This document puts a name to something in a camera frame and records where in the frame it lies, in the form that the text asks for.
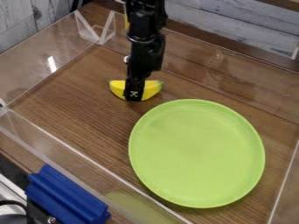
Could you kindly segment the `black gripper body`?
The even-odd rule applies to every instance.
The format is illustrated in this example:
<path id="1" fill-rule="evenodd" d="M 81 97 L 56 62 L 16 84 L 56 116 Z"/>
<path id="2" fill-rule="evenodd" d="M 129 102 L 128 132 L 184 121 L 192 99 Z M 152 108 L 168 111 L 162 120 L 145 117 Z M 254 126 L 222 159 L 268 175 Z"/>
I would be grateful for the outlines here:
<path id="1" fill-rule="evenodd" d="M 165 46 L 161 29 L 168 18 L 164 0 L 125 0 L 125 15 L 130 41 L 128 77 L 140 81 L 161 69 Z"/>

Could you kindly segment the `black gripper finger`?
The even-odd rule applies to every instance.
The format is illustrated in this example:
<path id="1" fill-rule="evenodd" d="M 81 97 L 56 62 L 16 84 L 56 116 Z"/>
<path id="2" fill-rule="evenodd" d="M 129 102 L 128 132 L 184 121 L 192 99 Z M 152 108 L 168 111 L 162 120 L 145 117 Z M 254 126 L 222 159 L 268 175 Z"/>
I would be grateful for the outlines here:
<path id="1" fill-rule="evenodd" d="M 126 79 L 122 93 L 125 100 L 130 102 L 140 102 L 142 99 L 144 89 L 145 80 Z"/>

